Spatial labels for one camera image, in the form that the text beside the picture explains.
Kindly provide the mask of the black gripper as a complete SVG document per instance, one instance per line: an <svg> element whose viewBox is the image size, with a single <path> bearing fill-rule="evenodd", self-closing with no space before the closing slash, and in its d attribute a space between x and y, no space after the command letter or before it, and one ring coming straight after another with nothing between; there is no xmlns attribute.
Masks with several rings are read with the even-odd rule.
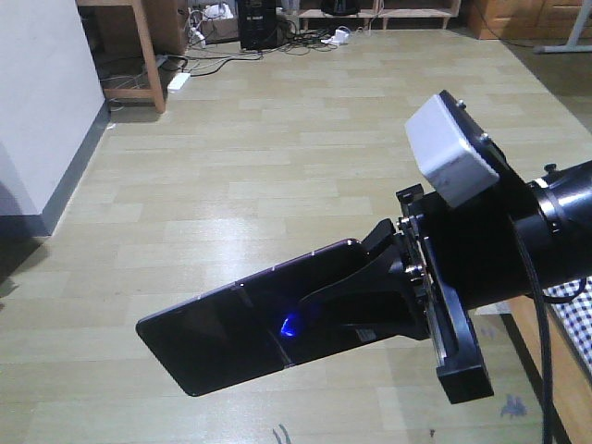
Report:
<svg viewBox="0 0 592 444"><path fill-rule="evenodd" d="M456 208L421 185L396 196L411 263L422 270L418 286L425 314L406 277L400 248L390 245L396 229L389 218L361 241L377 257L301 299L298 314L306 328L361 335L363 341L424 340L430 334L437 377L449 401L489 397L493 388L468 312L526 290L508 209L494 191Z"/></svg>

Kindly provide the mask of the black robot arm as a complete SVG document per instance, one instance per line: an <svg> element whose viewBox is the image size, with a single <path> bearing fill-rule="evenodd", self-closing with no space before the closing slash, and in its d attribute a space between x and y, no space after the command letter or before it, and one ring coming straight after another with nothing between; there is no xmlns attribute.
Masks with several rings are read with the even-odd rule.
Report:
<svg viewBox="0 0 592 444"><path fill-rule="evenodd" d="M449 205L414 185L398 192L402 215L364 239L368 264L308 294L298 305L305 327L373 329L432 339L437 376L449 400L493 390L468 313L591 273L591 165L547 165L526 182L494 144L484 157L499 180Z"/></svg>

